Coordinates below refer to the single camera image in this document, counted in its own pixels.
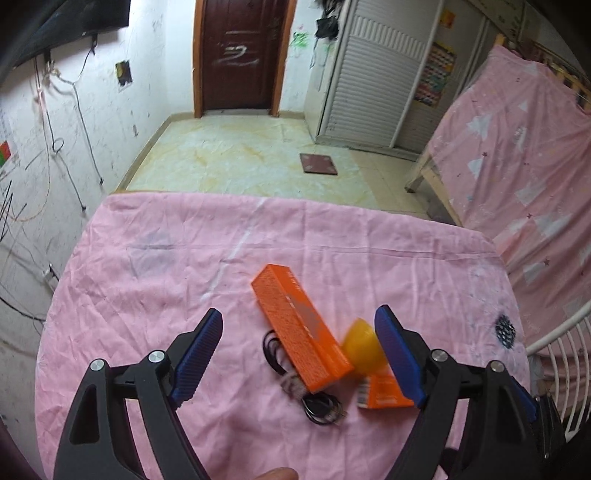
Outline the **person's left hand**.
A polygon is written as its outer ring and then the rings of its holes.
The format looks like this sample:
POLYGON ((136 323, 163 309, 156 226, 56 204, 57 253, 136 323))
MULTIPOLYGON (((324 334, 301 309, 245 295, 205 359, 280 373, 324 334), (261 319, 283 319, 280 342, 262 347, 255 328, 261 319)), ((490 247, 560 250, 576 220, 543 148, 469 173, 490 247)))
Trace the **person's left hand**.
POLYGON ((256 476, 253 480, 298 480, 298 474, 293 468, 278 467, 256 476))

